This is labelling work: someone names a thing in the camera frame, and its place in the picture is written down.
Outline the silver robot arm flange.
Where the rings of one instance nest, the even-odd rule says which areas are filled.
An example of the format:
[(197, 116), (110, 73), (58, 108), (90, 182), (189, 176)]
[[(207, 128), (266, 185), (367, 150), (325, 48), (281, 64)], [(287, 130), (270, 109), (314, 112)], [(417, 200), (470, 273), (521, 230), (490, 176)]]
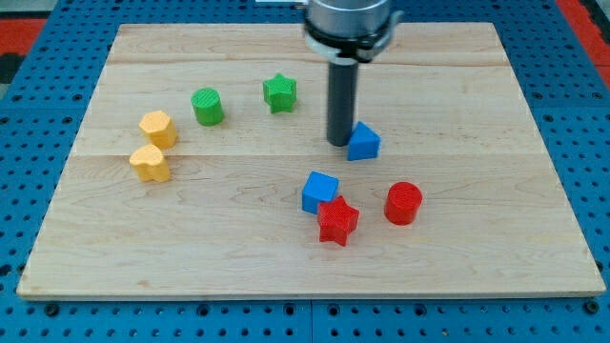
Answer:
[(370, 63), (389, 46), (403, 15), (391, 0), (310, 0), (305, 41), (333, 64)]

